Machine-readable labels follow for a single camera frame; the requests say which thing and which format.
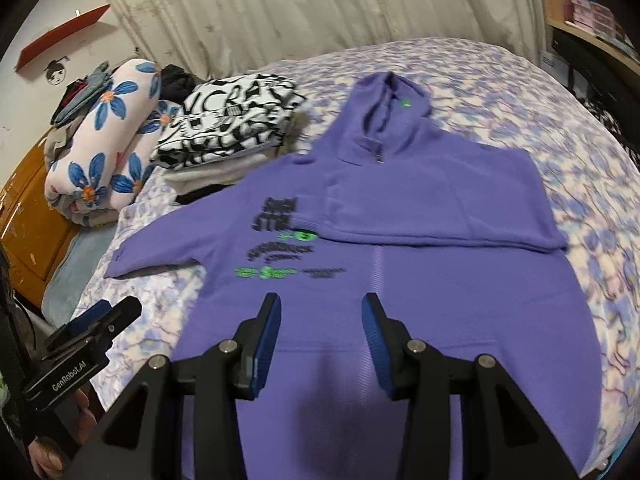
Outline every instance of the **green print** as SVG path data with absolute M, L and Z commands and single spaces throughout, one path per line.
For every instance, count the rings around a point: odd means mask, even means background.
M 252 278 L 258 274 L 258 269 L 253 267 L 236 267 L 236 276 L 238 278 Z
M 318 235 L 308 231 L 294 231 L 292 233 L 280 233 L 278 235 L 278 240 L 289 240 L 290 238 L 295 238 L 299 242 L 310 242 L 318 238 Z
M 286 278 L 288 274 L 297 273 L 296 269 L 275 269 L 270 266 L 264 266 L 260 269 L 256 269 L 255 267 L 236 267 L 235 271 L 238 278 L 260 276 L 263 280 L 272 280 L 274 278 L 282 280 Z
M 272 278 L 282 280 L 287 274 L 295 274 L 296 272 L 296 269 L 274 269 L 270 266 L 264 266 L 260 269 L 260 277 L 263 280 L 270 280 Z

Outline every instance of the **cable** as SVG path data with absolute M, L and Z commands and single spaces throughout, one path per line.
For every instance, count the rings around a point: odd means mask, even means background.
M 33 337 L 33 351 L 35 352 L 36 347 L 38 345 L 38 341 L 36 339 L 36 329 L 33 326 L 33 321 L 31 320 L 31 316 L 29 316 L 29 313 L 27 312 L 26 307 L 20 302 L 20 300 L 18 300 L 18 298 L 15 297 L 15 294 L 14 294 L 14 301 L 15 301 L 15 304 L 20 307 L 23 314 L 27 318 L 27 321 L 29 322 L 29 326 L 31 327 L 31 336 Z

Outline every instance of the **hoodie sleeve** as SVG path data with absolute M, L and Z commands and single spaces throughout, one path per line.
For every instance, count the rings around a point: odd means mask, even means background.
M 247 204 L 243 183 L 161 216 L 113 253 L 105 278 L 161 265 L 203 263 Z

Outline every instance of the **bed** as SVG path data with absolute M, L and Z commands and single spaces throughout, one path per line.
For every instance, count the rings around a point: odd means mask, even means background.
M 600 341 L 600 423 L 583 473 L 624 442 L 640 419 L 640 174 L 608 131 L 525 59 L 466 40 L 400 41 L 260 70 L 294 79 L 307 95 L 302 150 L 323 133 L 358 79 L 391 70 L 430 91 L 433 118 L 444 130 L 532 155 Z M 200 266 L 155 269 L 124 280 L 102 277 L 123 240 L 175 207 L 174 192 L 156 170 L 137 201 L 121 212 L 76 308 L 78 316 L 98 300 L 113 304 L 129 294 L 143 305 L 142 316 L 115 340 L 110 364 L 92 381 L 105 408 L 151 355 L 171 355 L 202 284 Z

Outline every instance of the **folded clothes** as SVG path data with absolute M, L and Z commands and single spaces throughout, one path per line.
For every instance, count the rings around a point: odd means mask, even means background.
M 162 83 L 160 98 L 181 105 L 196 88 L 197 81 L 193 75 L 176 65 L 167 65 L 160 74 Z
M 109 62 L 103 61 L 87 76 L 86 86 L 71 99 L 68 105 L 62 108 L 55 120 L 51 123 L 53 126 L 60 128 L 70 123 L 85 104 L 93 104 L 95 102 L 109 83 L 112 82 L 111 74 L 107 72 L 108 68 Z
M 151 160 L 178 170 L 279 146 L 304 101 L 294 81 L 277 75 L 209 81 L 186 99 Z
M 115 220 L 117 212 L 135 198 L 149 172 L 143 162 L 162 125 L 171 120 L 168 114 L 152 113 L 158 107 L 159 72 L 155 63 L 144 59 L 120 67 L 50 167 L 45 197 L 65 217 L 85 226 L 103 224 Z M 143 143 L 143 154 L 140 137 L 147 134 L 154 138 Z M 120 176 L 116 187 L 114 175 Z M 125 186 L 126 178 L 130 186 Z
M 55 160 L 60 156 L 60 154 L 64 151 L 69 141 L 73 138 L 78 130 L 82 121 L 89 113 L 91 108 L 91 104 L 87 103 L 82 108 L 78 110 L 75 118 L 65 126 L 60 126 L 56 128 L 52 126 L 49 132 L 47 133 L 47 139 L 44 142 L 44 163 L 49 169 Z
M 266 147 L 247 156 L 210 162 L 192 168 L 163 173 L 165 182 L 173 187 L 178 195 L 186 194 L 211 184 L 232 184 L 255 168 L 269 162 L 278 155 L 278 148 Z
M 73 99 L 78 94 L 78 92 L 85 87 L 86 87 L 86 78 L 76 79 L 75 81 L 73 81 L 72 83 L 69 83 L 66 86 L 65 94 L 62 96 L 62 99 L 60 99 L 60 102 L 58 103 L 58 108 L 56 108 L 56 111 L 53 112 L 53 115 L 51 116 L 51 121 L 49 124 L 53 124 L 55 122 L 58 114 L 65 108 L 65 106 L 67 106 L 71 102 L 71 99 Z

